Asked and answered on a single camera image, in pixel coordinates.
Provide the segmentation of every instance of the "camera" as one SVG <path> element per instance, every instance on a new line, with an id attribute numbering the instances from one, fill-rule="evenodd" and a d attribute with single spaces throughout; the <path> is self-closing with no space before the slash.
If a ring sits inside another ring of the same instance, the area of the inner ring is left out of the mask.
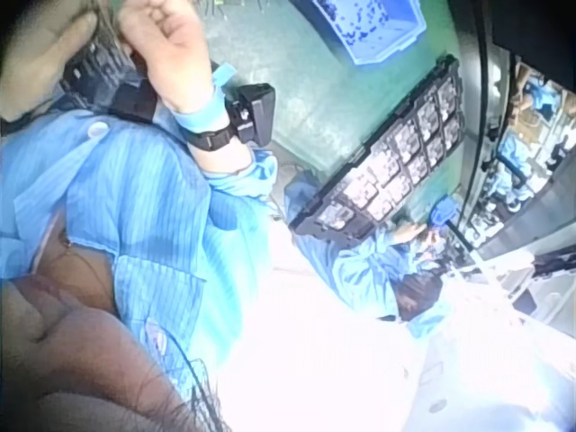
<path id="1" fill-rule="evenodd" d="M 128 56 L 112 25 L 112 13 L 95 4 L 93 38 L 65 66 L 60 84 L 75 108 L 109 113 L 132 122 L 152 123 L 158 95 L 137 54 Z M 242 85 L 226 100 L 230 122 L 243 143 L 259 147 L 272 140 L 275 90 L 269 84 Z"/>

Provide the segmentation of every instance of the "blue container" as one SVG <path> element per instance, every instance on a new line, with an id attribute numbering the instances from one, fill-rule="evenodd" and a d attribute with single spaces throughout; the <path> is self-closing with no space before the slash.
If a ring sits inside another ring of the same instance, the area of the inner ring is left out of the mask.
<path id="1" fill-rule="evenodd" d="M 380 63 L 426 30 L 419 0 L 312 0 L 357 65 Z"/>

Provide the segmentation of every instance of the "blue wristband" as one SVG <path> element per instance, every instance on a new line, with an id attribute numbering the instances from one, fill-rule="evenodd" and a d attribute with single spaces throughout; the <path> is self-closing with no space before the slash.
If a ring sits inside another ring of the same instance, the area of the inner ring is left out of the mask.
<path id="1" fill-rule="evenodd" d="M 234 75 L 236 75 L 236 69 L 233 66 L 228 63 L 220 65 L 212 73 L 212 83 L 214 84 L 212 99 L 199 112 L 182 114 L 172 111 L 178 124 L 194 133 L 214 131 L 212 125 L 218 123 L 222 116 L 227 115 L 222 86 L 228 83 Z"/>

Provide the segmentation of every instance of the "green floor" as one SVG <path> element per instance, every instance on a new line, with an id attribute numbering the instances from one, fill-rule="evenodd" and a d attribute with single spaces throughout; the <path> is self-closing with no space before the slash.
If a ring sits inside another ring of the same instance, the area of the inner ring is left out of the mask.
<path id="1" fill-rule="evenodd" d="M 289 0 L 225 5 L 205 16 L 210 53 L 228 61 L 248 82 L 277 91 L 274 140 L 300 161 L 329 176 L 398 102 L 450 52 L 459 57 L 446 0 L 422 0 L 427 31 L 382 64 L 356 67 L 334 54 Z"/>

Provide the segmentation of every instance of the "watch strap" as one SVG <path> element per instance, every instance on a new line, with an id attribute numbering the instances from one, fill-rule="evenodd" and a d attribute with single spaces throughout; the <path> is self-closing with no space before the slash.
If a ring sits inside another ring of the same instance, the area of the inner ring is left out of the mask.
<path id="1" fill-rule="evenodd" d="M 180 131 L 190 145 L 204 151 L 219 150 L 229 144 L 236 135 L 236 131 L 232 125 L 214 132 L 194 133 L 183 127 L 180 127 Z"/>

